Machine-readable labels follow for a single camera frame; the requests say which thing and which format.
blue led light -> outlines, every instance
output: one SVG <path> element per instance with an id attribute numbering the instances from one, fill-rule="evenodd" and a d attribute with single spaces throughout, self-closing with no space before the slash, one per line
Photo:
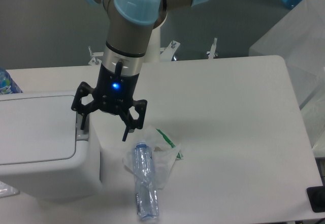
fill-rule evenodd
<path id="1" fill-rule="evenodd" d="M 120 85 L 118 83 L 113 83 L 112 87 L 113 87 L 113 89 L 119 89 Z"/>

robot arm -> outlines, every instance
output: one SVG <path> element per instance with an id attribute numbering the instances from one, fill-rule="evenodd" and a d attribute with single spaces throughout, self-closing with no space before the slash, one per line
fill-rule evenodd
<path id="1" fill-rule="evenodd" d="M 190 6 L 207 0 L 101 0 L 111 24 L 96 88 L 82 82 L 72 109 L 83 116 L 81 129 L 89 113 L 100 109 L 119 115 L 126 125 L 123 141 L 134 129 L 142 129 L 147 101 L 133 100 L 133 93 L 144 60 L 152 30 L 166 18 L 167 10 Z M 93 101 L 81 103 L 92 95 Z M 139 114 L 134 119 L 129 109 Z"/>

crushed plastic bottle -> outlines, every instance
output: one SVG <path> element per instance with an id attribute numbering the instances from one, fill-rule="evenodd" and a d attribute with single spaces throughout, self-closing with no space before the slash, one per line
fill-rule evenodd
<path id="1" fill-rule="evenodd" d="M 22 93 L 21 89 L 10 77 L 9 73 L 0 68 L 0 94 Z"/>
<path id="2" fill-rule="evenodd" d="M 156 218 L 159 216 L 159 209 L 154 167 L 151 148 L 145 143 L 136 145 L 133 155 L 133 168 L 138 216 L 141 220 Z"/>

white container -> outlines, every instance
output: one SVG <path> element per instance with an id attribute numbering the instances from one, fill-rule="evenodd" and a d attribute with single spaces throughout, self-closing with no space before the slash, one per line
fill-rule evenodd
<path id="1" fill-rule="evenodd" d="M 77 130 L 73 92 L 0 96 L 0 181 L 41 199 L 99 193 L 101 146 Z"/>

white tabletop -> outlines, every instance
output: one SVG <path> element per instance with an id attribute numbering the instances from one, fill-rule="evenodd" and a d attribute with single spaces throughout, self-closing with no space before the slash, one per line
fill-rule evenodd
<path id="1" fill-rule="evenodd" d="M 9 71 L 29 91 L 95 86 L 99 67 Z M 182 144 L 158 191 L 160 223 L 263 223 L 325 217 L 306 188 L 321 185 L 282 58 L 278 56 L 144 64 L 135 96 L 147 99 L 146 125 Z M 92 114 L 103 147 L 105 193 L 73 201 L 0 199 L 1 223 L 136 223 L 134 179 L 122 156 L 123 122 Z"/>

